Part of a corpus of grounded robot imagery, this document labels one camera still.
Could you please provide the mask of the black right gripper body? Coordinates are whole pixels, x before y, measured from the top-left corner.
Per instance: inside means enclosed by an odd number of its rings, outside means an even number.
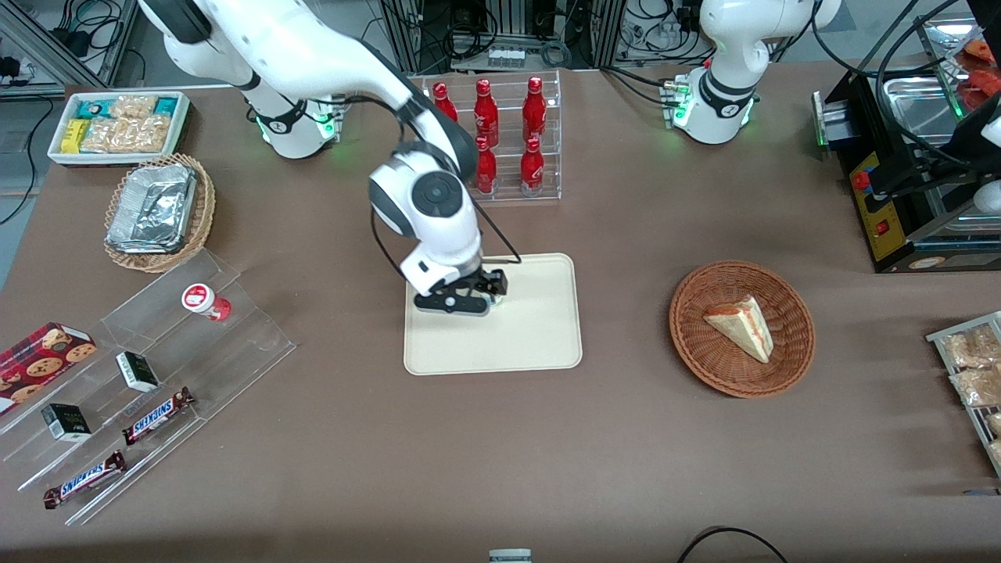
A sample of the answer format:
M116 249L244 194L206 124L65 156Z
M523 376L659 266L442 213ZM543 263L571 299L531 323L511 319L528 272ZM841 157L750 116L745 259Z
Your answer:
M496 270L483 270L473 272L466 278L468 286L468 298L480 299L484 303L499 303L508 294L508 279L505 272Z

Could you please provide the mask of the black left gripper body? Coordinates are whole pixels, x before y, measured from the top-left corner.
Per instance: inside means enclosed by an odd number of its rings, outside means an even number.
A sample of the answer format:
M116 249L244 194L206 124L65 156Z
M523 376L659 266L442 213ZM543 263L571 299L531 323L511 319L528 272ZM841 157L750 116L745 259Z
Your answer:
M932 189L977 183L994 174L994 142L983 135L983 129L957 129L948 142L934 149Z

